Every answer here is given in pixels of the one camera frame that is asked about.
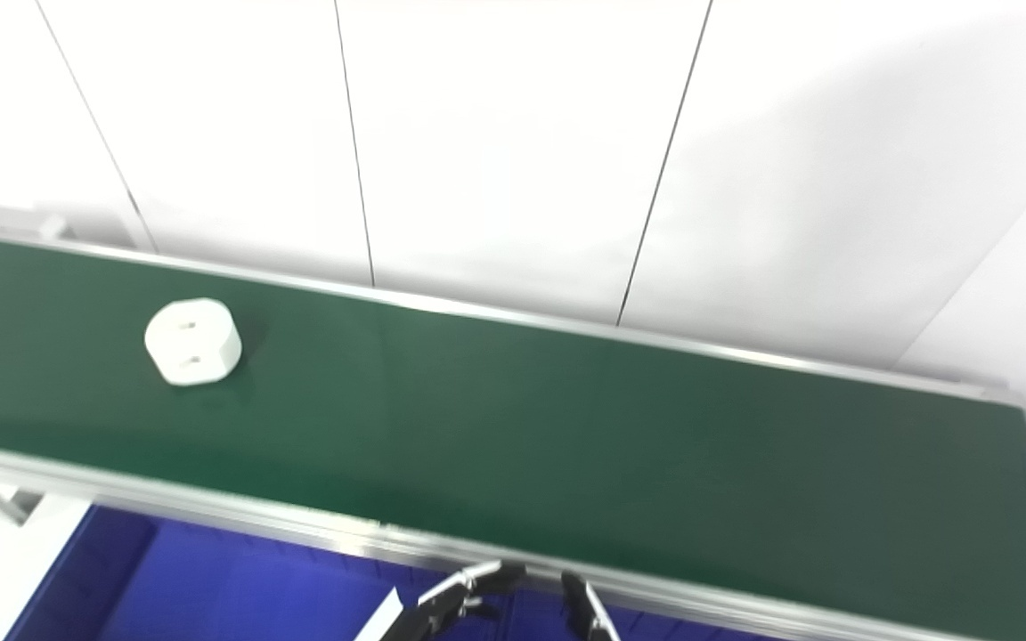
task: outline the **white object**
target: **white object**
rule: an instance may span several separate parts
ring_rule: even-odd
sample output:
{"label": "white object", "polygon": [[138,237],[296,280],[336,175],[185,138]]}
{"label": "white object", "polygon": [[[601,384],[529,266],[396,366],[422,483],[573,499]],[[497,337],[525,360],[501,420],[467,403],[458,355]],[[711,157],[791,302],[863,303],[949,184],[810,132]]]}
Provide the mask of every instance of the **white object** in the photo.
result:
{"label": "white object", "polygon": [[386,599],[382,600],[379,608],[374,609],[373,615],[362,626],[358,637],[354,641],[379,641],[387,634],[390,626],[395,624],[398,615],[402,613],[402,601],[398,598],[398,589],[391,590]]}
{"label": "white object", "polygon": [[220,301],[174,301],[157,312],[145,329],[145,348],[174,386],[219,382],[240,361],[240,334]]}

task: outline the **black line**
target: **black line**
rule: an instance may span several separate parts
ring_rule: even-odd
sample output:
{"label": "black line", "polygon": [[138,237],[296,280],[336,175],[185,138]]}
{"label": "black line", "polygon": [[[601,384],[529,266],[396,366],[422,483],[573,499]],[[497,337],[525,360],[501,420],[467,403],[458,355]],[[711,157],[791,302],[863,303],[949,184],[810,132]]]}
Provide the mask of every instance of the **black line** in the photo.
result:
{"label": "black line", "polygon": [[362,235],[367,240],[367,265],[370,267],[370,286],[374,287],[374,258],[370,255],[370,225],[367,224],[367,201],[362,196],[362,166],[359,164],[359,144],[354,136],[354,107],[351,105],[351,82],[347,78],[347,52],[343,48],[343,26],[339,21],[339,0],[334,5],[334,31],[339,33],[339,58],[343,62],[343,86],[347,89],[347,114],[351,117],[351,146],[354,148],[354,175],[359,182],[359,206],[362,207]]}
{"label": "black line", "polygon": [[137,199],[133,198],[133,192],[129,188],[129,182],[125,179],[125,174],[121,171],[121,166],[118,166],[118,159],[114,157],[113,150],[110,149],[110,142],[106,141],[105,133],[102,133],[102,125],[97,124],[97,117],[93,115],[92,107],[89,107],[89,101],[85,98],[85,92],[82,91],[82,85],[78,82],[78,77],[74,76],[74,70],[70,67],[70,58],[66,56],[65,49],[62,48],[62,42],[57,41],[57,34],[53,33],[53,28],[50,25],[50,19],[45,16],[45,9],[42,8],[42,4],[39,0],[34,0],[34,5],[37,6],[37,12],[41,13],[42,22],[45,24],[45,31],[50,33],[50,37],[53,39],[54,47],[57,47],[57,54],[62,56],[63,65],[66,65],[66,70],[70,73],[70,79],[74,81],[74,88],[78,89],[78,97],[82,98],[82,105],[85,105],[85,113],[89,114],[90,121],[93,122],[93,129],[97,131],[97,137],[102,138],[102,146],[105,147],[105,153],[110,154],[110,162],[113,163],[113,169],[118,172],[118,178],[121,179],[121,186],[125,188],[125,197],[129,199],[129,203],[133,206],[133,211],[137,214],[137,219],[142,222],[142,228],[145,230],[145,236],[150,240],[150,245],[153,246],[153,251],[155,253],[160,253],[158,249],[158,244],[156,244],[156,239],[153,237],[153,232],[150,231],[150,224],[146,222],[145,214],[142,213],[142,207],[137,204]]}
{"label": "black line", "polygon": [[679,108],[675,110],[675,120],[672,121],[672,134],[668,135],[667,149],[664,150],[664,162],[660,163],[659,175],[656,177],[656,190],[652,191],[652,203],[647,206],[647,216],[644,218],[644,228],[639,232],[639,244],[636,246],[636,256],[631,261],[631,272],[628,273],[628,285],[624,288],[624,299],[620,302],[620,312],[616,315],[616,326],[620,326],[620,321],[624,318],[624,308],[628,305],[628,294],[631,294],[631,281],[635,280],[636,267],[639,265],[639,252],[644,248],[644,237],[647,236],[647,225],[652,223],[652,210],[656,208],[656,198],[659,196],[660,183],[664,179],[664,169],[667,169],[667,158],[672,154],[672,142],[675,141],[675,130],[679,126],[679,115],[683,114],[683,104],[687,101],[687,89],[692,86],[692,75],[696,73],[696,61],[699,59],[699,47],[704,43],[704,33],[707,31],[707,21],[712,16],[712,5],[715,0],[708,0],[707,12],[704,13],[704,26],[699,29],[699,40],[696,41],[696,52],[692,54],[692,66],[687,68],[687,80],[683,83],[683,94],[679,96]]}

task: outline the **green belt surface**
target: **green belt surface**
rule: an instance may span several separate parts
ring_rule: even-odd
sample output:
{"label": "green belt surface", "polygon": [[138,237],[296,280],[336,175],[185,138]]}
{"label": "green belt surface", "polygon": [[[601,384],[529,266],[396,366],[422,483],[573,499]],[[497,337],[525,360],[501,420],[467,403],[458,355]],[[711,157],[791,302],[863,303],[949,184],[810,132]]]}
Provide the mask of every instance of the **green belt surface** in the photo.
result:
{"label": "green belt surface", "polygon": [[[244,357],[170,387],[199,296]],[[0,449],[1026,641],[993,402],[0,242]]]}

